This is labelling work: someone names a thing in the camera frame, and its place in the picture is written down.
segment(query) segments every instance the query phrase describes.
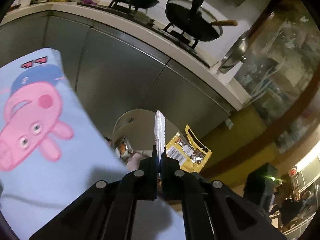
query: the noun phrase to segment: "stainless steel cabinet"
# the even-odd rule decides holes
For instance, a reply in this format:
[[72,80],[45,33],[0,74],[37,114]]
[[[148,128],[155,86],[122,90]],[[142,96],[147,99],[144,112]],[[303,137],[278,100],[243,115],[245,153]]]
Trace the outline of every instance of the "stainless steel cabinet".
[[85,38],[93,20],[62,12],[50,12],[44,46],[60,51],[63,70],[73,89]]
[[169,58],[131,36],[94,24],[85,42],[76,93],[96,127],[111,137],[125,112],[137,109]]
[[43,47],[47,14],[24,16],[0,27],[0,67]]
[[160,110],[180,131],[188,124],[198,138],[226,120],[232,110],[220,95],[174,60],[169,61],[140,108]]

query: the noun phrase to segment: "light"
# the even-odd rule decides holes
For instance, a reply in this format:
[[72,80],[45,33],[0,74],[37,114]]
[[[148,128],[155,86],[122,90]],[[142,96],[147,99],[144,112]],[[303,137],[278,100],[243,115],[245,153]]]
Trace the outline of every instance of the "light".
[[277,179],[275,177],[272,177],[272,176],[264,176],[266,179],[271,179],[272,181],[277,181],[279,183],[282,183],[282,180],[281,179]]
[[309,163],[311,163],[320,152],[320,141],[311,149],[311,151],[300,160],[296,166],[297,166],[297,172],[302,171],[305,167],[308,166]]

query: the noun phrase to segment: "cartoon pig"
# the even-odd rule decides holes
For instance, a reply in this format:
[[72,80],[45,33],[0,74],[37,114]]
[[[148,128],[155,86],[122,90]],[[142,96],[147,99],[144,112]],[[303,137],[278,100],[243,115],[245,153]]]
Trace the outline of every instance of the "cartoon pig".
[[48,134],[66,140],[73,137],[72,128],[59,121],[61,111],[61,97],[48,82],[34,82],[15,91],[4,106],[0,170],[14,169],[37,147],[47,160],[59,160],[61,150]]

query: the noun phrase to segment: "black speaker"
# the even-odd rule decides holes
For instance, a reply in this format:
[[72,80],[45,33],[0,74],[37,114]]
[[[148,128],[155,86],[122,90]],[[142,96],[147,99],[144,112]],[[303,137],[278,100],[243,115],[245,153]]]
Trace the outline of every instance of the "black speaker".
[[276,185],[276,174],[277,169],[269,163],[251,172],[247,177],[243,197],[268,212]]

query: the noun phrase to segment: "barcode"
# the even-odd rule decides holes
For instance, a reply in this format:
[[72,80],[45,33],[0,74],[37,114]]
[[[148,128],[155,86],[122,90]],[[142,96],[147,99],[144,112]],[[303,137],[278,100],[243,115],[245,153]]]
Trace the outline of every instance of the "barcode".
[[187,160],[187,158],[173,146],[167,151],[167,156],[176,159],[180,166]]

